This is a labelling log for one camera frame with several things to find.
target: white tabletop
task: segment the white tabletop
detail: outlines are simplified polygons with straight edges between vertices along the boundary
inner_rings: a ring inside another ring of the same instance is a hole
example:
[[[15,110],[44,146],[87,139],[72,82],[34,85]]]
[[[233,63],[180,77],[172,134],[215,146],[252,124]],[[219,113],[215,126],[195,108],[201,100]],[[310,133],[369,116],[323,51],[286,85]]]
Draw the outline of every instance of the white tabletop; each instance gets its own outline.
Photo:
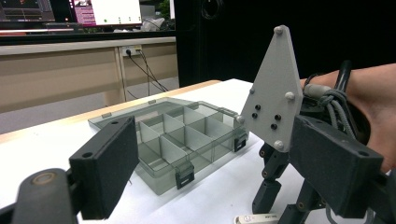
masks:
[[[205,101],[237,113],[242,111],[251,83],[230,79],[175,98]],[[87,120],[64,126],[36,129],[24,137],[0,144],[0,208],[15,203],[19,184],[24,178],[49,168],[69,168],[68,158],[96,131]],[[263,160],[259,150],[263,141],[253,133],[236,157],[211,175],[205,169],[186,187],[172,188],[156,195],[136,174],[107,220],[79,223],[215,223],[231,224],[233,218],[250,215],[251,204],[261,185]],[[282,184],[271,212],[282,213],[288,203],[295,203],[303,179],[289,165],[279,179]],[[335,218],[338,223],[363,223],[361,219]],[[313,211],[306,223],[329,223],[324,209]]]

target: black tube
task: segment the black tube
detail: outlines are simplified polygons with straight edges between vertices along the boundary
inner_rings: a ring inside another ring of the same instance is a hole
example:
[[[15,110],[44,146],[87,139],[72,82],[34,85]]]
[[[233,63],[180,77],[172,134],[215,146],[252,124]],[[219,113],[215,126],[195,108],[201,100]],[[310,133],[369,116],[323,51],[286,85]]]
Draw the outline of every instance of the black tube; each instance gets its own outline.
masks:
[[[338,73],[337,81],[334,89],[345,92],[347,90],[347,82],[349,81],[350,72],[352,70],[352,62],[345,60],[341,63],[340,72]]]

